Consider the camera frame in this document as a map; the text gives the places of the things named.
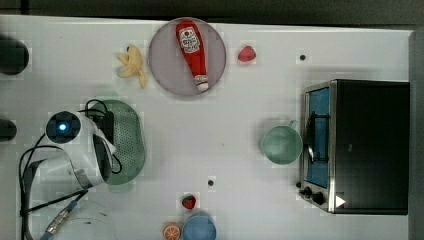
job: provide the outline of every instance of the red strawberry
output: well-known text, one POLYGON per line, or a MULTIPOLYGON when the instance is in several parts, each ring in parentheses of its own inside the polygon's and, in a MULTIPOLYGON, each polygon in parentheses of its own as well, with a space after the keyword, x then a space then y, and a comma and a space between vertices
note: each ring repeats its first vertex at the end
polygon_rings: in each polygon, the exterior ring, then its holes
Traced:
POLYGON ((256 52, 251 46, 244 47, 238 55, 238 59, 242 62, 252 61, 255 57, 256 52))
POLYGON ((183 207, 187 208, 188 210, 191 210, 196 205, 196 198, 192 195, 189 195, 183 199, 183 207))

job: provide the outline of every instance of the oven knob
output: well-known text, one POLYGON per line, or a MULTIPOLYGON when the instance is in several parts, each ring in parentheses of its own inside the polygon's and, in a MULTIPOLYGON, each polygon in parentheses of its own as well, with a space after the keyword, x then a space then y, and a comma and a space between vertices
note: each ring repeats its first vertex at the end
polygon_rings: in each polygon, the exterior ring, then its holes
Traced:
POLYGON ((299 190, 299 193, 309 198, 312 195, 312 190, 309 187, 305 187, 303 190, 299 190))
POLYGON ((321 192, 314 193, 311 195, 312 201, 314 201, 316 204, 321 205, 324 203, 324 195, 321 192))

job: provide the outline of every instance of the black toaster oven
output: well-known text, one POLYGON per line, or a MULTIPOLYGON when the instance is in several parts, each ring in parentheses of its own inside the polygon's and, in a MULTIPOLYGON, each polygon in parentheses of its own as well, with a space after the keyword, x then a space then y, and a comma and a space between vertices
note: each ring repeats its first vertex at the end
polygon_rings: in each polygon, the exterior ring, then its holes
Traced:
POLYGON ((409 83, 338 79, 304 94, 302 198, 336 214, 406 215, 409 83))

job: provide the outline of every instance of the green colander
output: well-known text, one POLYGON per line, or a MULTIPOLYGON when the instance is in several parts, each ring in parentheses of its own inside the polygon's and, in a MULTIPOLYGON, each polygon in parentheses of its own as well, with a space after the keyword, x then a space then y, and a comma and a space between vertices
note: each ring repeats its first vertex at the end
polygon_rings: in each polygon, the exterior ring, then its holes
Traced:
MULTIPOLYGON (((146 160, 141 120, 134 109, 124 102, 104 100, 103 103, 114 115, 113 145, 116 147, 115 156, 122 164, 121 172, 111 174, 106 183, 124 184, 138 175, 146 160)), ((104 110, 99 103, 95 104, 92 109, 104 110)), ((119 169, 119 164, 115 159, 113 159, 113 169, 119 169)))

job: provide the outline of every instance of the orange slice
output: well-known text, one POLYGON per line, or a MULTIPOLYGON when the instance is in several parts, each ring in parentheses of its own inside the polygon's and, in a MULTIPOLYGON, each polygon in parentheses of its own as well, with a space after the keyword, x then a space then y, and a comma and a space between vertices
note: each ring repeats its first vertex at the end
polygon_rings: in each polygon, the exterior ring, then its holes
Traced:
POLYGON ((180 229, 175 223, 170 223, 163 230, 163 235, 166 240, 178 240, 180 238, 180 229))

